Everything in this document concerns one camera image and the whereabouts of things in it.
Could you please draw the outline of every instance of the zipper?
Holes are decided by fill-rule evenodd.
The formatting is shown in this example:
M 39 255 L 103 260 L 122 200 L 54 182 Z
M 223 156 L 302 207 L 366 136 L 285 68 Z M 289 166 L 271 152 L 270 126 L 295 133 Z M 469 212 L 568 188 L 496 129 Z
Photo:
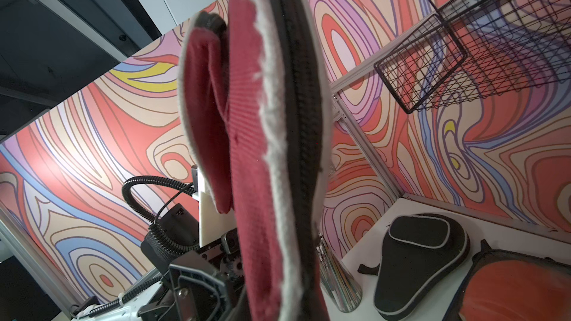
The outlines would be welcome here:
M 313 195 L 321 162 L 323 116 L 318 62 L 301 0 L 270 0 L 285 68 L 288 173 L 302 266 L 301 319 L 314 314 L 316 246 Z

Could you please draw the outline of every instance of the swirl pattern wallpaper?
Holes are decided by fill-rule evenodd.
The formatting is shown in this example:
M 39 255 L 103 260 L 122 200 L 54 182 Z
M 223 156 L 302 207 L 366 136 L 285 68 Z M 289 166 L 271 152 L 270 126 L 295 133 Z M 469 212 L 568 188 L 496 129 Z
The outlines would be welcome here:
M 426 0 L 308 1 L 331 81 L 430 12 Z M 227 19 L 227 7 L 218 0 L 206 10 Z M 124 203 L 122 182 L 191 180 L 176 103 L 186 27 L 0 145 L 0 202 L 85 296 L 112 300 L 152 268 L 139 249 L 147 222 Z M 571 232 L 569 89 L 546 85 L 411 115 L 373 73 L 340 95 L 405 191 Z M 394 203 L 384 191 L 336 123 L 321 229 L 339 256 Z M 173 193 L 142 185 L 134 192 L 153 211 Z M 196 201 L 177 201 L 198 216 Z
M 309 2 L 332 81 L 432 11 L 427 0 Z M 560 80 L 410 115 L 374 72 L 340 96 L 406 192 L 571 232 L 571 85 Z

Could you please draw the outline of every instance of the coiled cable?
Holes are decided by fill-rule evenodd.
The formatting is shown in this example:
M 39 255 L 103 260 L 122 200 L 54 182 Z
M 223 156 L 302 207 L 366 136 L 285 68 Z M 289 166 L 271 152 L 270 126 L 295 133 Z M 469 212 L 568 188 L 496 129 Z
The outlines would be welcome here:
M 151 184 L 151 185 L 159 185 L 165 186 L 171 189 L 179 190 L 173 197 L 171 197 L 158 213 L 155 215 L 153 212 L 147 210 L 145 207 L 141 206 L 139 202 L 135 200 L 131 193 L 131 188 L 135 185 L 139 185 L 141 183 Z M 191 245 L 191 246 L 184 246 L 176 241 L 172 240 L 164 230 L 161 228 L 159 224 L 159 216 L 163 209 L 171 203 L 178 195 L 181 193 L 186 193 L 189 196 L 192 196 L 195 193 L 193 183 L 186 184 L 184 182 L 176 181 L 167 177 L 160 177 L 160 176 L 136 176 L 128 179 L 123 184 L 123 188 L 121 189 L 121 193 L 123 194 L 123 198 L 125 202 L 133 209 L 133 211 L 140 214 L 143 218 L 151 222 L 151 225 L 148 227 L 148 231 L 151 233 L 153 239 L 155 239 L 156 243 L 165 251 L 168 251 L 170 254 L 173 255 L 182 255 L 186 252 L 191 250 L 197 250 L 200 248 L 198 244 Z
M 137 285 L 133 289 L 127 291 L 121 299 L 117 298 L 110 303 L 106 303 L 104 305 L 98 306 L 98 307 L 94 308 L 93 310 L 89 311 L 89 316 L 95 317 L 95 316 L 103 314 L 107 311 L 116 309 L 120 305 L 124 305 L 129 300 L 131 300 L 135 296 L 139 295 L 141 292 L 146 290 L 148 287 L 150 287 L 151 285 L 153 285 L 159 281 L 161 281 L 161 276 L 155 276 L 153 279 L 149 279 L 146 282 L 144 282 L 140 285 Z
M 153 212 L 147 210 L 145 207 L 141 206 L 141 204 L 139 202 L 137 202 L 136 199 L 133 197 L 133 194 L 131 192 L 131 188 L 133 186 L 141 185 L 143 183 L 146 185 L 165 186 L 167 188 L 171 188 L 171 189 L 175 189 L 175 190 L 179 190 L 179 191 L 182 191 L 185 187 L 187 187 L 187 184 L 184 182 L 180 182 L 180 181 L 176 181 L 176 180 L 173 180 L 171 178 L 168 178 L 168 177 L 160 177 L 160 176 L 135 176 L 135 177 L 131 177 L 130 179 L 125 181 L 125 183 L 123 184 L 123 187 L 121 188 L 121 193 L 123 194 L 123 199 L 129 205 L 129 207 L 131 207 L 133 209 L 133 211 L 137 212 L 139 215 L 141 215 L 143 218 L 145 218 L 149 222 L 154 222 L 155 214 Z M 186 193 L 189 196 L 192 196 L 192 194 L 194 194 L 194 192 L 195 192 L 194 189 L 189 189 L 189 190 L 184 191 L 184 193 Z

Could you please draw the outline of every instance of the white table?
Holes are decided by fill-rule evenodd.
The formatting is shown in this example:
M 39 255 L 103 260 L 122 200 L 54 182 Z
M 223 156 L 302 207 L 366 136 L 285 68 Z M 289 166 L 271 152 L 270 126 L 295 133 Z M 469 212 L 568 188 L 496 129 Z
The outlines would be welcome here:
M 541 258 L 551 257 L 558 262 L 571 264 L 571 245 L 569 244 L 442 210 L 428 204 L 399 198 L 342 259 L 347 270 L 353 274 L 355 280 L 363 288 L 363 299 L 356 310 L 344 314 L 337 309 L 333 301 L 324 293 L 331 321 L 384 320 L 373 305 L 373 295 L 377 283 L 376 276 L 359 274 L 357 273 L 357 268 L 360 264 L 365 264 L 369 267 L 379 264 L 381 261 L 382 239 L 390 223 L 397 216 L 418 213 L 440 213 L 458 221 L 468 232 L 471 250 L 466 261 L 432 288 L 415 310 L 403 319 L 405 321 L 442 320 L 456 290 L 472 266 L 472 255 L 480 251 L 480 241 L 482 239 L 486 239 L 492 248 L 535 255 Z

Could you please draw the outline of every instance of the wire basket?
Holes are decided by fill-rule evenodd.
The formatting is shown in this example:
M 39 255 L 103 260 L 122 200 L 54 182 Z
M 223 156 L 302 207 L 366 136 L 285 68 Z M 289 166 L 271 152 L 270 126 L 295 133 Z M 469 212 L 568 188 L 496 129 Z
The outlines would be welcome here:
M 571 81 L 571 0 L 451 0 L 375 63 L 407 113 Z

